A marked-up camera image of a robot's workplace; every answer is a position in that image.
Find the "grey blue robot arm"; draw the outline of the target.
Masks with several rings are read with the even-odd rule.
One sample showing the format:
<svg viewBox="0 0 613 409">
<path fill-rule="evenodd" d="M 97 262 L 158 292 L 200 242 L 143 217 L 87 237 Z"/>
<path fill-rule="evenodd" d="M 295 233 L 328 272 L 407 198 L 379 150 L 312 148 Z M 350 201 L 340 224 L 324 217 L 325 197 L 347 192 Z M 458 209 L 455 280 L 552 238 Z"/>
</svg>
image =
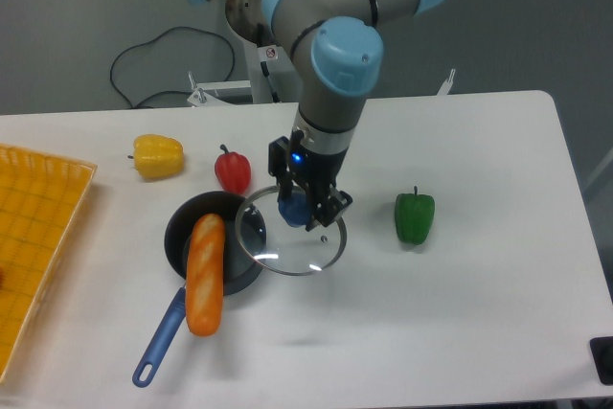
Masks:
<svg viewBox="0 0 613 409">
<path fill-rule="evenodd" d="M 379 78 L 378 26 L 443 1 L 260 0 L 265 29 L 302 82 L 291 134 L 273 141 L 268 153 L 280 213 L 290 226 L 327 227 L 352 204 L 336 177 Z"/>
</svg>

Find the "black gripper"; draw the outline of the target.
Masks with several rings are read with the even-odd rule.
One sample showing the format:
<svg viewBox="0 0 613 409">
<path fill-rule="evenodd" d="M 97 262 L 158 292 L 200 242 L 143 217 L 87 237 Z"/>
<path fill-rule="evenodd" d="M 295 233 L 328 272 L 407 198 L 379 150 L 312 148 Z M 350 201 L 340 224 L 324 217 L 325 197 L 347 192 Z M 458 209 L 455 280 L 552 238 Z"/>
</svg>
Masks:
<svg viewBox="0 0 613 409">
<path fill-rule="evenodd" d="M 330 226 L 352 205 L 352 197 L 337 189 L 336 177 L 345 157 L 346 151 L 328 155 L 302 146 L 280 146 L 280 201 L 289 200 L 294 185 L 307 195 L 307 232 L 320 224 Z"/>
</svg>

